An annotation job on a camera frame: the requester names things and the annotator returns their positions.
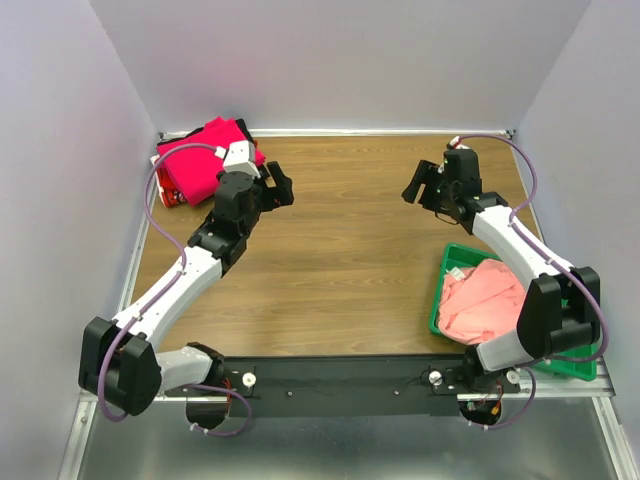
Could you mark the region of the salmon pink t-shirt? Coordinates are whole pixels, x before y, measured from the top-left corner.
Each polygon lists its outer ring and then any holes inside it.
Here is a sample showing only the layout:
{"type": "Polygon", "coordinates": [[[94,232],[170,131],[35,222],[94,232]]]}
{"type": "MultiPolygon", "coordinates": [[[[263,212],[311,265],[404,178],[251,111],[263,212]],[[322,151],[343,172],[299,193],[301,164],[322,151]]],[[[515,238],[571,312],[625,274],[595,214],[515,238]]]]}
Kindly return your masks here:
{"type": "Polygon", "coordinates": [[[465,345],[495,339],[516,327],[525,296],[515,274],[499,260],[453,267],[444,275],[436,326],[447,338],[465,345]]]}

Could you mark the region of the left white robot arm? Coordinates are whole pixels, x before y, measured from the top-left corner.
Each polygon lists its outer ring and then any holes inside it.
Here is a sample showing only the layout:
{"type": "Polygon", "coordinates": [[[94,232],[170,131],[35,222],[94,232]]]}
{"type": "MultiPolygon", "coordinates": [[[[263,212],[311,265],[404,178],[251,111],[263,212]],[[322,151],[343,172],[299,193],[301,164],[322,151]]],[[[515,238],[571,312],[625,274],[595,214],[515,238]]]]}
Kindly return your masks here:
{"type": "Polygon", "coordinates": [[[224,172],[213,209],[169,270],[113,319],[88,323],[78,383],[97,396],[109,420],[137,416],[157,394],[178,387],[190,385],[201,395],[220,387],[223,357],[217,351],[198,343],[168,353],[157,348],[195,299],[244,254],[260,216],[293,201],[293,182],[277,162],[256,176],[224,172]]]}

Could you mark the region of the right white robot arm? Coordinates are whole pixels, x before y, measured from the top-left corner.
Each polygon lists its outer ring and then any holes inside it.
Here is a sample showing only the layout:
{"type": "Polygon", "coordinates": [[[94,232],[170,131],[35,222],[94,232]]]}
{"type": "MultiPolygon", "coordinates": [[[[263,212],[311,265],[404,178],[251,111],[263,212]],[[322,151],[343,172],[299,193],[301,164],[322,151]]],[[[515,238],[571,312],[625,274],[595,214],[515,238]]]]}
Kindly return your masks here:
{"type": "Polygon", "coordinates": [[[526,290],[513,328],[466,348],[456,371],[467,389],[480,392],[515,367],[606,344],[598,274],[556,256],[499,194],[484,191],[474,150],[450,148],[441,164],[420,161],[402,198],[482,240],[526,290]]]}

